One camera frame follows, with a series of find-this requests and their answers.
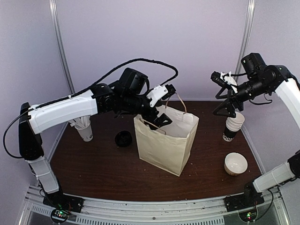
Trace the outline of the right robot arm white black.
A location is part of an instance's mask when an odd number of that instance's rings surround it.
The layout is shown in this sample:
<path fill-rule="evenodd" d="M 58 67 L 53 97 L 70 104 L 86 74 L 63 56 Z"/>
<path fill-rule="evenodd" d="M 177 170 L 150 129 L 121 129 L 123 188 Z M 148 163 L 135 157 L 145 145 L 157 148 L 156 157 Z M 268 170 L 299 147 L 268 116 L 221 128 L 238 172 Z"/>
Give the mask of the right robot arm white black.
<path fill-rule="evenodd" d="M 244 186 L 240 203 L 300 177 L 300 83 L 286 66 L 267 65 L 260 54 L 241 59 L 242 73 L 213 72 L 216 116 L 244 114 L 242 131 L 263 174 Z"/>

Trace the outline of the stack of paper cups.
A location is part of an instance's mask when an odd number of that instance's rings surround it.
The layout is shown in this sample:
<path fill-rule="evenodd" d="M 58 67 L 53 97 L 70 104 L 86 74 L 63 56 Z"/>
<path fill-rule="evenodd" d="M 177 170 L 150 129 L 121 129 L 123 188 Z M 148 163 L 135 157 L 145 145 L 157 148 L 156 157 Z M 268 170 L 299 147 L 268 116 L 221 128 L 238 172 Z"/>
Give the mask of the stack of paper cups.
<path fill-rule="evenodd" d="M 245 121 L 245 117 L 240 112 L 236 112 L 235 114 L 235 118 L 228 117 L 226 119 L 222 138 L 227 142 L 231 142 L 233 140 Z"/>

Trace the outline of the white ceramic bowl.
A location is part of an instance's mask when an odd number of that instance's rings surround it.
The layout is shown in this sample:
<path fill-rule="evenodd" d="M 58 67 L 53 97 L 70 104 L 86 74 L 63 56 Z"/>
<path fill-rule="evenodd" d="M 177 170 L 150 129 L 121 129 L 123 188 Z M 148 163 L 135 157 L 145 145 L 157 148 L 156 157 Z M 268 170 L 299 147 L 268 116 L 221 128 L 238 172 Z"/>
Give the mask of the white ceramic bowl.
<path fill-rule="evenodd" d="M 224 160 L 224 169 L 231 176 L 237 176 L 244 173 L 248 168 L 246 158 L 237 152 L 231 152 L 226 155 Z"/>

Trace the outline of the paper cup holding straws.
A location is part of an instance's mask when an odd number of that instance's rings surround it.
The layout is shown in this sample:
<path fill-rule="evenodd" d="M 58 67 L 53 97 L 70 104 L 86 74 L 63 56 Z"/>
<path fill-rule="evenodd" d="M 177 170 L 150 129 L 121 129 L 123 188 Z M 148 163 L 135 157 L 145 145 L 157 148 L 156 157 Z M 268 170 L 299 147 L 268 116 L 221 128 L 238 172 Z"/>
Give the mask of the paper cup holding straws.
<path fill-rule="evenodd" d="M 93 132 L 90 123 L 86 126 L 75 125 L 75 128 L 85 142 L 89 142 L 93 139 Z"/>

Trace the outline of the left aluminium frame post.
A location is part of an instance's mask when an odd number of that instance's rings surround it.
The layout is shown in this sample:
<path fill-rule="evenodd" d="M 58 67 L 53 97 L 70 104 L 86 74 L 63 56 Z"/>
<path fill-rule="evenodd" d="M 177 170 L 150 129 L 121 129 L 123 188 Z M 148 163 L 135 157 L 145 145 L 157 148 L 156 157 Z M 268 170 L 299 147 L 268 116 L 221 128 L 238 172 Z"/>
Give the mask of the left aluminium frame post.
<path fill-rule="evenodd" d="M 54 26 L 54 31 L 55 31 L 55 36 L 56 36 L 56 41 L 57 41 L 57 45 L 58 45 L 59 56 L 60 56 L 60 61 L 62 64 L 64 76 L 66 78 L 67 86 L 69 88 L 70 93 L 74 94 L 75 88 L 74 88 L 71 74 L 69 71 L 67 57 L 66 57 L 66 53 L 65 53 L 65 49 L 64 49 L 64 45 L 63 45 L 62 36 L 61 36 L 60 23 L 59 23 L 58 11 L 57 11 L 57 1 L 49 0 L 49 7 L 50 7 L 50 13 L 51 13 L 51 17 L 52 17 L 52 22 L 53 22 L 53 26 Z"/>

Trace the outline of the stack of black lids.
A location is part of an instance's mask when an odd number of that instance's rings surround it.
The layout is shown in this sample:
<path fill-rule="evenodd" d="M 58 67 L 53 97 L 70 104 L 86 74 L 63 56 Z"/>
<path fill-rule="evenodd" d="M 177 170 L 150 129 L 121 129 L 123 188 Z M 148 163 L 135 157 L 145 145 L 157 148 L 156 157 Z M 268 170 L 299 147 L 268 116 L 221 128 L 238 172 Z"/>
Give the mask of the stack of black lids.
<path fill-rule="evenodd" d="M 115 143 L 118 147 L 128 147 L 132 143 L 132 136 L 129 131 L 123 130 L 120 131 L 116 136 L 115 136 Z"/>

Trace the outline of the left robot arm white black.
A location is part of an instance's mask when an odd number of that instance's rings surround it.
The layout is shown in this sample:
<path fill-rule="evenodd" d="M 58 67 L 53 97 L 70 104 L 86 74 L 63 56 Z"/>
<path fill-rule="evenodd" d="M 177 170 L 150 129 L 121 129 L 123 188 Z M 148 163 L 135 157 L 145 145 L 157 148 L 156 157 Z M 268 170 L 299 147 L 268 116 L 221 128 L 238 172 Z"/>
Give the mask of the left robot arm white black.
<path fill-rule="evenodd" d="M 126 68 L 120 79 L 109 85 L 97 82 L 81 94 L 40 105 L 22 105 L 20 115 L 14 120 L 19 122 L 19 158 L 28 162 L 44 192 L 49 194 L 50 202 L 57 208 L 65 207 L 68 201 L 45 158 L 40 133 L 80 117 L 110 111 L 115 114 L 139 114 L 152 130 L 171 124 L 172 120 L 164 113 L 159 114 L 155 105 L 173 95 L 174 87 L 161 84 L 140 94 L 148 85 L 145 74 Z"/>

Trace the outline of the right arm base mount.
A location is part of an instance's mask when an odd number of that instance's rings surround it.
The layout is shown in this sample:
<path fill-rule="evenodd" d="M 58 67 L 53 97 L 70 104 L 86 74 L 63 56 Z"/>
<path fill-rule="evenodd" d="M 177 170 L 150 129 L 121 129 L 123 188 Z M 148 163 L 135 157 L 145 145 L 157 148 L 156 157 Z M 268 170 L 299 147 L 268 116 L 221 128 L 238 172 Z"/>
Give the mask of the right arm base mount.
<path fill-rule="evenodd" d="M 245 193 L 227 195 L 224 203 L 227 212 L 236 211 L 241 221 L 249 224 L 258 219 L 257 206 L 264 203 L 264 197 L 262 194 L 247 196 Z"/>

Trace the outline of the right aluminium frame post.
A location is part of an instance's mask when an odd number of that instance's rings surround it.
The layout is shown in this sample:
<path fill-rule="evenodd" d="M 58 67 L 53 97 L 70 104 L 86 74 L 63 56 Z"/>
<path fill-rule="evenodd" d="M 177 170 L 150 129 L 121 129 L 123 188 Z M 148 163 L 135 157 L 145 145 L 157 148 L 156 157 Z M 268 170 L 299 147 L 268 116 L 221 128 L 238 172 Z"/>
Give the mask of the right aluminium frame post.
<path fill-rule="evenodd" d="M 239 74 L 242 70 L 242 65 L 240 61 L 245 56 L 247 50 L 247 46 L 248 46 L 248 42 L 250 39 L 251 30 L 253 26 L 254 14 L 255 14 L 255 0 L 248 0 L 244 31 L 243 31 L 242 42 L 240 46 L 240 53 L 238 56 L 238 62 L 235 70 L 236 74 Z"/>

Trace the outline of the aluminium front rail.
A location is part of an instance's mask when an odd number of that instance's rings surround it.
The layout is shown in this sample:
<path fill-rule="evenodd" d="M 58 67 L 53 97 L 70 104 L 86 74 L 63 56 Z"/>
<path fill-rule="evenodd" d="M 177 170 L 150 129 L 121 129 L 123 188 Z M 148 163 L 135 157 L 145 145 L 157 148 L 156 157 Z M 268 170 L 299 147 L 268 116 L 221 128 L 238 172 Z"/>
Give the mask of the aluminium front rail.
<path fill-rule="evenodd" d="M 278 189 L 265 192 L 265 202 L 253 208 L 227 211 L 224 197 L 170 202 L 126 202 L 85 197 L 81 212 L 72 212 L 66 225 L 246 225 L 241 217 L 257 212 L 255 225 L 289 225 Z"/>

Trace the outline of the aluminium frame post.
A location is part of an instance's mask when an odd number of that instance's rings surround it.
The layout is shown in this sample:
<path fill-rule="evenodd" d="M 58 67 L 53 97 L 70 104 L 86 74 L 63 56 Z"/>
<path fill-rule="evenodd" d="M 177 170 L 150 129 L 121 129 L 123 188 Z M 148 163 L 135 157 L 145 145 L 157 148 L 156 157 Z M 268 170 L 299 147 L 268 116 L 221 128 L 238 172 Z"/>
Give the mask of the aluminium frame post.
<path fill-rule="evenodd" d="M 253 26 L 254 14 L 255 14 L 255 0 L 248 0 L 244 31 L 243 31 L 242 42 L 240 46 L 240 53 L 238 56 L 238 62 L 235 70 L 236 74 L 239 74 L 242 70 L 242 65 L 240 61 L 245 56 L 247 50 L 247 46 L 248 46 L 248 42 L 250 39 L 251 30 Z"/>
<path fill-rule="evenodd" d="M 64 45 L 63 45 L 62 36 L 61 36 L 60 23 L 59 23 L 58 11 L 57 11 L 57 1 L 49 0 L 49 7 L 50 7 L 50 13 L 51 13 L 51 17 L 52 17 L 52 22 L 53 22 L 53 26 L 54 26 L 54 31 L 55 31 L 55 36 L 56 36 L 56 41 L 57 41 L 57 45 L 58 45 L 59 56 L 60 56 L 60 61 L 62 64 L 64 76 L 66 78 L 67 86 L 69 88 L 70 93 L 74 94 L 75 88 L 74 88 L 71 74 L 69 71 L 67 57 L 66 57 L 66 53 L 65 53 L 65 49 L 64 49 Z"/>

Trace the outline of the kraft paper takeout bag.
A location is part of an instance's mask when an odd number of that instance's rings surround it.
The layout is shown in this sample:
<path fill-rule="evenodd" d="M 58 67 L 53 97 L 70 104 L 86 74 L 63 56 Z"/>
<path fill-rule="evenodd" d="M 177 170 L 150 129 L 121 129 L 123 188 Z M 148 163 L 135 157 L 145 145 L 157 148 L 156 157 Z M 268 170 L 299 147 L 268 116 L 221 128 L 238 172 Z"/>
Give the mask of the kraft paper takeout bag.
<path fill-rule="evenodd" d="M 199 118 L 174 109 L 166 103 L 158 108 L 172 120 L 170 125 L 150 129 L 141 115 L 134 117 L 134 127 L 139 158 L 173 175 L 180 176 L 189 157 L 196 135 Z"/>

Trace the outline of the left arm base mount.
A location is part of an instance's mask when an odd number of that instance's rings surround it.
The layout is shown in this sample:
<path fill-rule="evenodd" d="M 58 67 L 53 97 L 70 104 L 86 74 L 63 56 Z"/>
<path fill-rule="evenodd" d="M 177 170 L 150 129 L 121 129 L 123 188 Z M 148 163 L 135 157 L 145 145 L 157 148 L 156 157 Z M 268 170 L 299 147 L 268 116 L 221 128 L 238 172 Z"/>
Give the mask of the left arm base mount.
<path fill-rule="evenodd" d="M 50 213 L 50 219 L 56 224 L 66 222 L 74 212 L 80 213 L 83 202 L 83 198 L 65 195 L 62 192 L 44 193 L 43 200 L 43 204 L 54 207 Z"/>

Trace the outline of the wrapped white straws bundle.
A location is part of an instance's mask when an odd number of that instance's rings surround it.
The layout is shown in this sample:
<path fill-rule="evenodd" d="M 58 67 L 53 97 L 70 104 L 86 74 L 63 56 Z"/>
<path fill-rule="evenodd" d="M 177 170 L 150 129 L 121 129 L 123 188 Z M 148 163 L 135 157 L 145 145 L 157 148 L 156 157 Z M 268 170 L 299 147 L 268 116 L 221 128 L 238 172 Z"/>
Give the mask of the wrapped white straws bundle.
<path fill-rule="evenodd" d="M 90 125 L 90 116 L 82 116 L 68 121 L 71 127 L 82 130 Z"/>

